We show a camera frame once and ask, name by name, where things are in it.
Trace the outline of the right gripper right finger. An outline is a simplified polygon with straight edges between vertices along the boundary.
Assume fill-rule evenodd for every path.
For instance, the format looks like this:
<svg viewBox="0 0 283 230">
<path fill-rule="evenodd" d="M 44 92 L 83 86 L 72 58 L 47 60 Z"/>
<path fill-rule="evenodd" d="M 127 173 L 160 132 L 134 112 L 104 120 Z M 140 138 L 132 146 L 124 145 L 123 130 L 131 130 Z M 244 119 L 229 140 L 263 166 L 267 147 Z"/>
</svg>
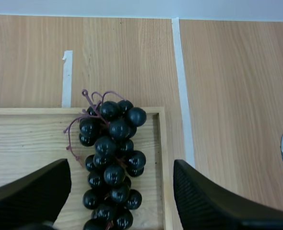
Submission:
<svg viewBox="0 0 283 230">
<path fill-rule="evenodd" d="M 175 160 L 173 188 L 185 230 L 283 230 L 283 211 L 217 185 L 184 160 Z"/>
</svg>

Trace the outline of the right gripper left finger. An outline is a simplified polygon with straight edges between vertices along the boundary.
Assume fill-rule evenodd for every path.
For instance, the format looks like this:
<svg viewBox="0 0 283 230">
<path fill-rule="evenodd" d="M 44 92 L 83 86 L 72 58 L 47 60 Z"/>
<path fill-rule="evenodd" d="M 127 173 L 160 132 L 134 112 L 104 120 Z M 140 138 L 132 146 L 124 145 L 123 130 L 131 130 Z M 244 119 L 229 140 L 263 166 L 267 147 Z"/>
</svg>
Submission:
<svg viewBox="0 0 283 230">
<path fill-rule="evenodd" d="M 67 159 L 0 187 L 0 230 L 54 223 L 71 192 Z"/>
</svg>

